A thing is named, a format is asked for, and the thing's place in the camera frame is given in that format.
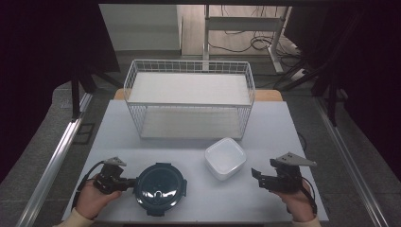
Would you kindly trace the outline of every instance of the wall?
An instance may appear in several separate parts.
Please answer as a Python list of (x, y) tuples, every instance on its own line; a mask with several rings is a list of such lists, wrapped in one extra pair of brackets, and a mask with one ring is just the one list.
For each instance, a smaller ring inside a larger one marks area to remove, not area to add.
[(175, 5), (100, 4), (115, 51), (181, 49)]

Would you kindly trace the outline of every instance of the white bowl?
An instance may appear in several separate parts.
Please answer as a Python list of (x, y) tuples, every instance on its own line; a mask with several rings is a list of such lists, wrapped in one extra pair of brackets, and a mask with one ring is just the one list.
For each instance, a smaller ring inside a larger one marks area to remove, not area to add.
[(238, 172), (247, 160), (242, 147), (232, 138), (217, 141), (205, 151), (204, 157), (210, 171), (221, 181)]

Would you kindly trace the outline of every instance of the table surface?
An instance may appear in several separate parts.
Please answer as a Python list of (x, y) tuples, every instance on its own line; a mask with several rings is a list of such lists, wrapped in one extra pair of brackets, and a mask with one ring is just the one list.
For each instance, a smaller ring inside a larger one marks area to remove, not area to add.
[[(269, 97), (277, 99), (279, 95), (275, 91), (260, 91), (257, 94), (258, 99), (263, 96), (265, 100)], [(112, 100), (80, 178), (96, 162), (114, 156), (128, 164), (122, 174), (122, 177), (127, 178), (139, 176), (145, 168), (156, 162), (167, 162), (177, 167), (188, 180), (187, 196), (167, 211), (164, 217), (155, 218), (146, 215), (145, 210), (134, 199), (132, 189), (129, 189), (120, 200), (111, 202), (97, 220), (145, 223), (290, 221), (291, 216), (281, 200), (259, 188), (257, 180), (251, 175), (251, 168), (254, 167), (266, 175), (275, 176), (275, 170), (269, 165), (269, 158), (276, 158), (289, 151), (305, 157), (287, 103), (254, 103), (245, 135), (238, 141), (247, 154), (247, 162), (239, 172), (224, 182), (217, 180), (204, 162), (204, 151), (216, 141), (140, 139), (125, 101)], [(309, 167), (301, 167), (301, 170), (316, 189), (320, 219), (327, 220)], [(70, 208), (66, 209), (64, 217), (69, 214), (69, 210)]]
[[(124, 89), (118, 89), (114, 96), (115, 100), (124, 100)], [(255, 101), (283, 101), (281, 93), (276, 90), (255, 90)]]

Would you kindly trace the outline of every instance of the wire basket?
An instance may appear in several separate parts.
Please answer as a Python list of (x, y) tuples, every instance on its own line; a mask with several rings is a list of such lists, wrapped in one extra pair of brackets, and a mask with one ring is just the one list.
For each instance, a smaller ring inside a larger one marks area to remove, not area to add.
[(142, 138), (241, 139), (253, 75), (244, 61), (135, 60), (124, 98)]

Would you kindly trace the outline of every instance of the cable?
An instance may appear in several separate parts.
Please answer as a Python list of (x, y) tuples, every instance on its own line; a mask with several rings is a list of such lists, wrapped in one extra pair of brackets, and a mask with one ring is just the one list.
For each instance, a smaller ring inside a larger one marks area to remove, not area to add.
[(262, 7), (262, 12), (260, 12), (260, 17), (263, 17), (263, 11), (265, 10), (265, 6)]
[(298, 63), (296, 63), (293, 67), (291, 67), (280, 79), (277, 80), (277, 82), (274, 84), (273, 89), (274, 90), (279, 90), (278, 86), (286, 79), (290, 79), (292, 76), (294, 76), (294, 71), (298, 69), (301, 65), (305, 64), (305, 60), (300, 60)]
[[(225, 8), (226, 6), (223, 6), (223, 5), (221, 5), (221, 8), (220, 8), (220, 10), (221, 10), (221, 16), (224, 16), (224, 11), (227, 13), (227, 16), (230, 16), (229, 15), (229, 13), (228, 13), (228, 11), (227, 11), (227, 9)], [(251, 17), (253, 16), (253, 14), (256, 12), (256, 11), (258, 11), (259, 10), (259, 7), (257, 6), (256, 8), (255, 8), (255, 10), (251, 13)], [(226, 30), (224, 30), (224, 33), (226, 33), (227, 35), (236, 35), (236, 34), (241, 34), (241, 33), (244, 33), (245, 31), (236, 31), (236, 32), (227, 32)]]
[(212, 47), (214, 47), (214, 48), (223, 49), (223, 50), (227, 50), (227, 51), (235, 52), (235, 53), (245, 52), (245, 51), (249, 50), (249, 49), (252, 47), (252, 46), (250, 45), (248, 48), (246, 48), (246, 49), (244, 49), (244, 50), (232, 50), (232, 49), (228, 49), (228, 48), (225, 48), (225, 47), (212, 45), (212, 44), (210, 44), (210, 43), (209, 43), (209, 45), (212, 46)]
[(302, 149), (305, 151), (306, 150), (306, 140), (304, 138), (303, 135), (301, 135), (299, 132), (297, 132), (298, 136), (302, 138), (302, 140), (304, 141), (304, 146), (302, 147)]
[(307, 197), (307, 199), (309, 200), (309, 203), (310, 203), (310, 206), (312, 207), (312, 212), (313, 212), (313, 214), (318, 214), (318, 205), (316, 204), (316, 202), (315, 202), (315, 198), (314, 197), (312, 197), (311, 195), (310, 195), (310, 193), (303, 187), (303, 186), (301, 186), (301, 191), (304, 193), (304, 195)]
[(82, 178), (82, 181), (80, 181), (79, 186), (77, 187), (77, 191), (74, 195), (74, 199), (73, 199), (73, 204), (71, 205), (71, 210), (77, 206), (77, 202), (78, 202), (78, 198), (80, 195), (80, 191), (82, 190), (82, 188), (85, 186), (86, 182), (88, 181), (88, 178), (90, 176), (90, 174), (92, 173), (92, 171), (95, 170), (95, 168), (97, 168), (99, 165), (104, 164), (104, 161), (98, 162), (96, 163), (89, 171), (88, 173)]
[(302, 58), (299, 58), (299, 57), (297, 57), (297, 56), (290, 56), (290, 55), (282, 56), (282, 57), (280, 58), (280, 63), (283, 64), (283, 65), (285, 65), (286, 67), (289, 67), (289, 68), (293, 68), (293, 67), (297, 66), (297, 65), (298, 65), (298, 62), (296, 62), (295, 64), (290, 65), (290, 64), (285, 63), (285, 62), (283, 61), (283, 59), (299, 59), (299, 60), (302, 60)]
[(312, 195), (313, 195), (312, 198), (313, 198), (313, 200), (315, 200), (316, 199), (316, 194), (315, 194), (315, 189), (312, 186), (312, 183), (307, 178), (305, 178), (305, 177), (302, 177), (302, 178), (309, 184), (310, 189), (312, 190)]
[[(255, 31), (253, 33), (253, 38), (251, 38), (251, 46), (255, 50), (264, 50), (264, 49), (268, 49), (271, 46), (272, 41), (273, 41), (273, 37), (268, 37), (268, 36), (265, 36), (265, 35), (256, 36), (256, 31)], [(258, 42), (263, 43), (264, 47), (262, 47), (262, 48), (256, 47), (254, 44), (258, 43)]]
[(266, 83), (266, 84), (263, 84), (263, 85), (256, 86), (255, 88), (266, 88), (267, 86), (269, 86), (271, 84), (274, 84), (274, 83), (276, 83), (276, 82)]

